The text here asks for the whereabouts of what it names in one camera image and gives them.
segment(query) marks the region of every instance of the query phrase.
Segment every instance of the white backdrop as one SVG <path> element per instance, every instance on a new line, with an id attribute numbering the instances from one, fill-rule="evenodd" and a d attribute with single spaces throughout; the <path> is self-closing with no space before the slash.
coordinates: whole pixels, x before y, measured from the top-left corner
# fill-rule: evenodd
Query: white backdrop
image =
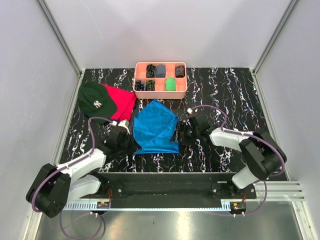
<path id="1" fill-rule="evenodd" d="M 290 0 L 46 0 L 79 66 L 251 67 Z"/>
<path id="2" fill-rule="evenodd" d="M 1 0 L 0 32 L 0 239 L 21 240 L 77 76 L 35 0 Z"/>
<path id="3" fill-rule="evenodd" d="M 300 1 L 258 78 L 290 177 L 300 182 L 320 237 L 320 3 Z"/>

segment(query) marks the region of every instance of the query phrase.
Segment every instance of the pink storage box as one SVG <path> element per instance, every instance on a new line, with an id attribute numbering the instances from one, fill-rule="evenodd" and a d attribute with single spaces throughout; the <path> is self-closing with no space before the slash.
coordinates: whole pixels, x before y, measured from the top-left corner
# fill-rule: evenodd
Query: pink storage box
<path id="1" fill-rule="evenodd" d="M 147 65 L 154 64 L 156 67 L 160 64 L 165 65 L 165 77 L 147 77 Z M 176 77 L 176 67 L 184 66 L 184 77 Z M 176 91 L 166 91 L 165 81 L 173 77 L 176 82 Z M 136 91 L 136 81 L 141 80 L 143 84 L 146 81 L 155 81 L 155 91 Z M 138 62 L 135 66 L 135 75 L 133 82 L 133 91 L 138 99 L 183 99 L 187 91 L 187 67 L 184 62 Z"/>

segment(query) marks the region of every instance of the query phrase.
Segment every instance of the reflective floor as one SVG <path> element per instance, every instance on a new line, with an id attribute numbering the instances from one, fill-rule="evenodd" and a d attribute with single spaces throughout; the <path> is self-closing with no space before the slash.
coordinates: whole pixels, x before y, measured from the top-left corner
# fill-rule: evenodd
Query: reflective floor
<path id="1" fill-rule="evenodd" d="M 248 212 L 258 203 L 248 203 Z M 65 231 L 76 239 L 91 237 L 100 220 L 83 211 L 64 211 Z M 42 217 L 37 240 L 66 240 L 59 217 Z M 246 217 L 216 216 L 209 212 L 107 212 L 100 240 L 302 240 L 290 203 L 267 202 L 257 214 Z"/>

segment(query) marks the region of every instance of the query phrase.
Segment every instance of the bright green rolled cloth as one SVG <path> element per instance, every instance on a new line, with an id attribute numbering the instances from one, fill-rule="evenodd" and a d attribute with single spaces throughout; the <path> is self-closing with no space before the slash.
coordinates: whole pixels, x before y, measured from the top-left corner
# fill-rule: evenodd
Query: bright green rolled cloth
<path id="1" fill-rule="evenodd" d="M 173 77 L 168 77 L 164 83 L 166 91 L 175 91 L 176 90 L 176 80 Z"/>

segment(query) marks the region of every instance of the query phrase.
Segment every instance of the white embroidered logo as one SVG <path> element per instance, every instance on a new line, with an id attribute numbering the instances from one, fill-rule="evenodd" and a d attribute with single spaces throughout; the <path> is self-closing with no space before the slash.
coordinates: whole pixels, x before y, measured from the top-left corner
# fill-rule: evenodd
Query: white embroidered logo
<path id="1" fill-rule="evenodd" d="M 93 103 L 93 105 L 95 105 L 95 107 L 98 109 L 101 107 L 102 104 L 97 100 Z"/>

